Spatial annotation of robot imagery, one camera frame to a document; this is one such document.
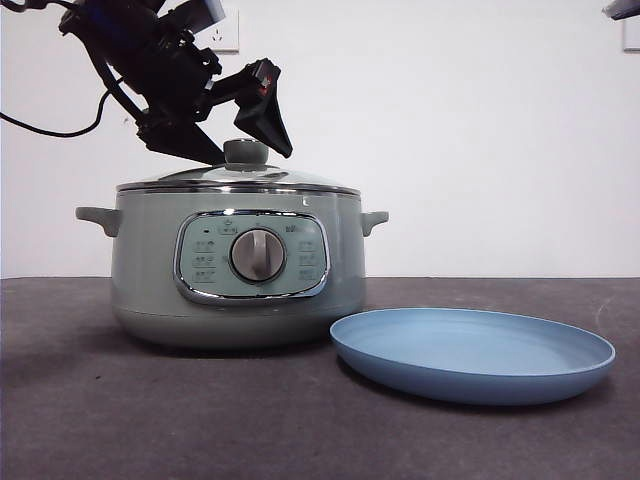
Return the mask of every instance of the white wall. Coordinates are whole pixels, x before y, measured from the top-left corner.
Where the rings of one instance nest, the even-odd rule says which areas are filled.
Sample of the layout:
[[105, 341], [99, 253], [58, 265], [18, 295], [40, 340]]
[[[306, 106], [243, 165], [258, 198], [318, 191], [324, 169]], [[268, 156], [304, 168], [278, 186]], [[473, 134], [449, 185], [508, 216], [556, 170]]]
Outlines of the white wall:
[[[241, 53], [269, 56], [288, 168], [360, 188], [391, 222], [370, 275], [639, 276], [640, 56], [605, 0], [237, 0]], [[103, 87], [61, 10], [3, 12], [2, 111], [90, 123]], [[206, 131], [240, 135], [235, 108]], [[147, 152], [112, 100], [56, 140], [2, 125], [3, 276], [108, 275], [111, 240], [74, 219], [116, 184], [196, 164]]]

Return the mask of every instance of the chrome trim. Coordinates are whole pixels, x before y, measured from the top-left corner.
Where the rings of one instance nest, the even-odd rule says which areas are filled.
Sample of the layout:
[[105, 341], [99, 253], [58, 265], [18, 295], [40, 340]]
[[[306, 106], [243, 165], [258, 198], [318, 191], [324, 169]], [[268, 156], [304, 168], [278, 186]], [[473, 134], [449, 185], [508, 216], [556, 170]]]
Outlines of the chrome trim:
[[200, 192], [204, 190], [214, 190], [229, 193], [276, 193], [286, 192], [318, 192], [318, 193], [339, 193], [343, 195], [360, 196], [360, 191], [331, 185], [314, 185], [306, 183], [296, 183], [287, 185], [286, 183], [268, 182], [214, 182], [206, 180], [174, 180], [174, 181], [154, 181], [125, 183], [116, 187], [117, 192], [143, 191], [145, 193], [175, 193]]
[[[313, 221], [318, 227], [320, 227], [320, 232], [322, 234], [322, 243], [324, 245], [324, 254], [326, 257], [326, 267], [322, 277], [314, 286], [301, 290], [299, 292], [294, 293], [285, 293], [281, 295], [258, 295], [258, 296], [232, 296], [232, 295], [220, 295], [214, 293], [203, 292], [201, 290], [197, 290], [192, 287], [182, 276], [182, 270], [180, 268], [180, 255], [182, 253], [182, 245], [184, 242], [184, 234], [187, 227], [197, 218], [200, 217], [214, 217], [214, 216], [223, 216], [223, 215], [275, 215], [275, 216], [288, 216], [288, 217], [298, 217], [298, 218], [306, 218], [308, 220]], [[327, 231], [324, 228], [324, 225], [320, 220], [318, 220], [313, 215], [309, 215], [308, 213], [297, 213], [297, 212], [282, 212], [276, 210], [262, 210], [262, 209], [226, 209], [226, 210], [215, 210], [210, 212], [199, 212], [189, 215], [180, 225], [178, 229], [178, 238], [176, 240], [176, 248], [174, 250], [173, 255], [173, 280], [175, 281], [178, 291], [187, 299], [191, 300], [195, 303], [205, 304], [205, 305], [220, 305], [220, 306], [247, 306], [252, 304], [264, 304], [265, 301], [273, 301], [273, 300], [282, 300], [282, 299], [290, 299], [290, 298], [307, 298], [318, 295], [326, 286], [327, 280], [329, 278], [329, 272], [331, 270], [331, 257], [329, 256], [329, 243], [328, 243]]]

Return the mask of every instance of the black cable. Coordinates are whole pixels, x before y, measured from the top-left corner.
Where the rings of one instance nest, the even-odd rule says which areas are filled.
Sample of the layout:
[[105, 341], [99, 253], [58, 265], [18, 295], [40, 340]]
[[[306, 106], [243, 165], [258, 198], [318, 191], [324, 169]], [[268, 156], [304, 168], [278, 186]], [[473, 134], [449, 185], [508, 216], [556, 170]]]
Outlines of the black cable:
[[107, 98], [109, 98], [109, 95], [111, 95], [111, 92], [107, 90], [102, 95], [102, 98], [100, 98], [100, 103], [98, 103], [98, 113], [96, 114], [96, 119], [94, 120], [94, 122], [88, 127], [83, 128], [82, 130], [78, 130], [77, 132], [61, 133], [61, 132], [52, 132], [50, 130], [43, 130], [42, 128], [34, 127], [27, 123], [21, 122], [20, 120], [16, 120], [15, 118], [10, 117], [9, 115], [5, 115], [2, 112], [0, 112], [0, 118], [2, 118], [2, 120], [6, 120], [9, 123], [13, 123], [18, 127], [22, 127], [26, 130], [29, 130], [30, 132], [38, 133], [40, 135], [47, 135], [49, 137], [56, 137], [56, 138], [79, 137], [80, 135], [84, 135], [85, 133], [89, 133], [95, 130], [96, 127], [100, 125], [100, 121], [102, 120], [102, 112], [104, 110], [104, 104], [107, 101]]
[[78, 6], [71, 2], [65, 2], [64, 0], [26, 0], [23, 4], [13, 2], [11, 0], [2, 0], [2, 6], [7, 7], [12, 12], [22, 13], [25, 10], [34, 9], [42, 10], [50, 3], [61, 5], [69, 10], [75, 10]]

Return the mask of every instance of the silver knob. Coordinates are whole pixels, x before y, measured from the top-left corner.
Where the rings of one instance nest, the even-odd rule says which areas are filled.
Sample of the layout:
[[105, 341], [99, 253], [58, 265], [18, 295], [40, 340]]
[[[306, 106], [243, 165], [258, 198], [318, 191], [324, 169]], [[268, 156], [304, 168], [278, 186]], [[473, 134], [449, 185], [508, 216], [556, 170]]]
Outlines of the silver knob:
[[249, 230], [231, 247], [231, 262], [242, 277], [252, 282], [264, 282], [280, 272], [284, 247], [280, 239], [267, 230]]

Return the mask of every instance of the control panel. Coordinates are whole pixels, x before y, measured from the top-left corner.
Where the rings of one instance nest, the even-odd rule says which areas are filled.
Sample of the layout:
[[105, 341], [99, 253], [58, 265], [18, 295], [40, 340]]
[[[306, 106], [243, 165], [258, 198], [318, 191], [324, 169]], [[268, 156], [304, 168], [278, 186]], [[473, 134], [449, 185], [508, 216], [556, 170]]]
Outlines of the control panel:
[[306, 214], [204, 212], [178, 235], [174, 277], [196, 302], [317, 295], [328, 271], [323, 227]]

